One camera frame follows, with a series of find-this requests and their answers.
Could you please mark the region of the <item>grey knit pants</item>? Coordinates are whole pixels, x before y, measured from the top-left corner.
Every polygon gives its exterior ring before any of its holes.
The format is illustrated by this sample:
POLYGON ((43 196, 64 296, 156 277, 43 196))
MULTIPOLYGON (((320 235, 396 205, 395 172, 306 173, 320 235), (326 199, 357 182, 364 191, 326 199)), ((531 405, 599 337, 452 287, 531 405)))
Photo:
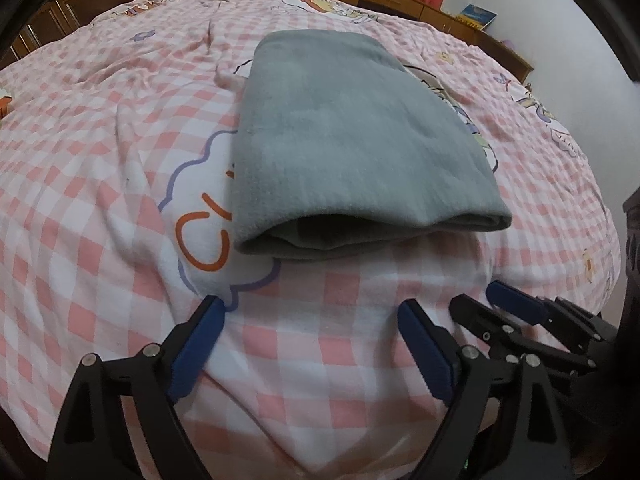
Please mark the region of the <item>grey knit pants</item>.
POLYGON ((512 214, 471 129, 378 41, 287 30, 258 44, 234 139, 233 244, 346 256, 512 214))

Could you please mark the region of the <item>pink checkered bed cover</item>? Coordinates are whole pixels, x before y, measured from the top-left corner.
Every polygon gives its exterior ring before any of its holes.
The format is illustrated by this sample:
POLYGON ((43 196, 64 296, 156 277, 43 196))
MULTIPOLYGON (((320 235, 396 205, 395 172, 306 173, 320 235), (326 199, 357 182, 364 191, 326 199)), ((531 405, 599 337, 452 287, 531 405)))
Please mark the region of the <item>pink checkered bed cover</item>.
POLYGON ((178 412, 217 479, 393 479, 444 416, 401 340, 418 300, 505 281, 599 312, 620 238, 587 156, 482 50, 331 0, 134 0, 7 67, 1 123, 1 405, 46 457, 76 366, 162 340, 206 295, 224 330, 178 412), (273 32, 378 41, 483 148, 508 228, 314 260, 233 244, 234 139, 273 32))

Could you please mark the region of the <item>blue book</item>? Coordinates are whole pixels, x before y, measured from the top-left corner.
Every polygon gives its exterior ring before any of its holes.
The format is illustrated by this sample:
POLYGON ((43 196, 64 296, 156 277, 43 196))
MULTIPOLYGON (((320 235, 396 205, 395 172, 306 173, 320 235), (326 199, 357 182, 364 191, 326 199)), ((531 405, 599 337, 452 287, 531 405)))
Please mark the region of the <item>blue book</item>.
POLYGON ((495 14, 495 12, 470 3, 454 18, 457 21, 467 24, 475 29, 485 30, 493 21, 495 21, 496 17, 497 14, 495 14))

